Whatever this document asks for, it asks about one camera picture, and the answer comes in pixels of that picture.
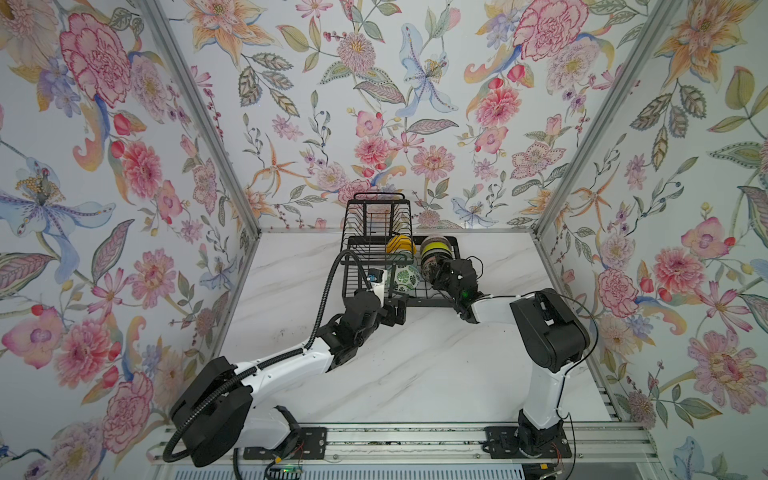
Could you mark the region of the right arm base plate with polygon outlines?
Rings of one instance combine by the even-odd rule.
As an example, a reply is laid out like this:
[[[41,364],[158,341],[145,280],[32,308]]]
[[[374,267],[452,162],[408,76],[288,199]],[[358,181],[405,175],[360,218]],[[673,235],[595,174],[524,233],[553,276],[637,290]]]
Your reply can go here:
[[[482,450],[492,459],[570,459],[571,445],[563,424],[546,430],[515,425],[489,426],[484,429]]]

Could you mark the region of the black wire dish rack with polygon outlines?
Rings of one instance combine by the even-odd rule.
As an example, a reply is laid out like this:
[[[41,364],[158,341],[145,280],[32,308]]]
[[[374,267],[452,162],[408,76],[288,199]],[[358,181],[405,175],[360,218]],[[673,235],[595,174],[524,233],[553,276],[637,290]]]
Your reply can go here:
[[[385,252],[387,242],[400,234],[412,238],[415,244],[413,256]],[[354,252],[366,271],[371,268],[388,271],[386,296],[390,299],[402,297],[409,307],[449,308],[452,305],[447,295],[433,289],[423,277],[420,245],[425,237],[414,232],[411,203],[402,193],[366,191],[355,193],[347,202],[341,248]],[[411,295],[393,290],[394,269],[403,265],[415,265],[421,273],[422,281]]]

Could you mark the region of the pink striped ceramic bowl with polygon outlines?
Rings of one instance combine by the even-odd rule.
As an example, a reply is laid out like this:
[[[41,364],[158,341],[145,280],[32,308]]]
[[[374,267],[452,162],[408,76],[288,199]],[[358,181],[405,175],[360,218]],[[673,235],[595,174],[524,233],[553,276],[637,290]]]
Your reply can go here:
[[[433,235],[426,236],[421,241],[421,246],[426,246],[426,245],[428,245],[430,243],[440,243],[440,244],[449,245],[450,241],[448,240],[448,238],[446,236],[433,234]]]

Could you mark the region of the green leaf pattern bowl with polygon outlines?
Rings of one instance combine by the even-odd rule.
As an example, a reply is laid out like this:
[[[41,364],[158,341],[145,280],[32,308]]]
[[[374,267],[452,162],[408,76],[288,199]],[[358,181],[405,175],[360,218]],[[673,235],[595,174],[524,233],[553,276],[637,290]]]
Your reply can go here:
[[[422,281],[420,270],[415,265],[396,266],[393,273],[393,290],[411,295]]]

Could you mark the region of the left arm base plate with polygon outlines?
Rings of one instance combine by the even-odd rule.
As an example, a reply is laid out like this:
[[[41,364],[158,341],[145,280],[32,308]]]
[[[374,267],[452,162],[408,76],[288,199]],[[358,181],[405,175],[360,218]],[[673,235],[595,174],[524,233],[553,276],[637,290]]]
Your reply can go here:
[[[328,429],[325,427],[301,427],[292,431],[274,449],[248,447],[244,449],[244,460],[323,460],[328,443]]]

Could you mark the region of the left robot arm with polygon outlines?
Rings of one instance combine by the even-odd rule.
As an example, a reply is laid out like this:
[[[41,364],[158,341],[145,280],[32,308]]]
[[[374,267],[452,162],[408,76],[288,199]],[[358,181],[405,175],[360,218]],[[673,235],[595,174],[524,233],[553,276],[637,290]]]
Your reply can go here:
[[[387,297],[389,270],[365,265],[351,250],[340,252],[332,267],[345,261],[357,268],[363,285],[345,299],[344,312],[329,321],[316,317],[305,342],[266,359],[231,363],[219,356],[205,365],[171,409],[175,431],[164,446],[164,462],[190,459],[205,467],[248,448],[276,461],[294,454],[302,444],[300,423],[287,407],[267,407],[265,401],[348,363],[380,325],[402,321]]]

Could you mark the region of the lime green plastic bowl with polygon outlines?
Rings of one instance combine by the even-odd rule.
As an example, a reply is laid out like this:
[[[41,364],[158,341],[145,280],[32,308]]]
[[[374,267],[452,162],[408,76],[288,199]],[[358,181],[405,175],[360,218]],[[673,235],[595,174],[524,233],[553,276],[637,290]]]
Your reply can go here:
[[[430,253],[432,251],[441,251],[441,252],[444,252],[444,253],[448,254],[449,256],[453,255],[453,249],[452,249],[451,244],[445,245],[445,244],[440,244],[440,243],[430,243],[430,244],[428,244],[426,246],[421,246],[420,245],[420,254],[422,256],[424,256],[424,255],[426,255],[426,254],[428,254],[428,253]]]

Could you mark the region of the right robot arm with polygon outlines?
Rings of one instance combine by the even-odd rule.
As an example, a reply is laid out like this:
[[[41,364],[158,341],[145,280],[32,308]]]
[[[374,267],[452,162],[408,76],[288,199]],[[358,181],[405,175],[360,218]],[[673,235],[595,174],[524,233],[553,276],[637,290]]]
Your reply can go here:
[[[560,403],[565,380],[591,344],[582,322],[552,288],[523,295],[481,293],[478,274],[468,259],[424,261],[422,276],[450,299],[462,320],[516,326],[533,367],[515,443],[526,456],[542,455],[564,433]]]

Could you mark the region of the yellow plastic bowl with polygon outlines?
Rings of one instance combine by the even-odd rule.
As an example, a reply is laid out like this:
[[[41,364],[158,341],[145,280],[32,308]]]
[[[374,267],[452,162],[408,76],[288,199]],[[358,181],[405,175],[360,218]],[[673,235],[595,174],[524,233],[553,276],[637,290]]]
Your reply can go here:
[[[388,255],[408,254],[413,256],[415,254],[415,244],[408,235],[395,235],[387,242],[385,252]]]

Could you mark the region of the dark blue patterned bowl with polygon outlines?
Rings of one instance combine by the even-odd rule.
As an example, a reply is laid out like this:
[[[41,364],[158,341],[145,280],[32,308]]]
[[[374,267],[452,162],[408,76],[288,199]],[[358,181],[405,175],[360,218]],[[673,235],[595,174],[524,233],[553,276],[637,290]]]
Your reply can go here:
[[[450,261],[453,255],[444,249],[433,249],[423,253],[420,258],[420,266],[423,271],[438,268],[444,261]]]

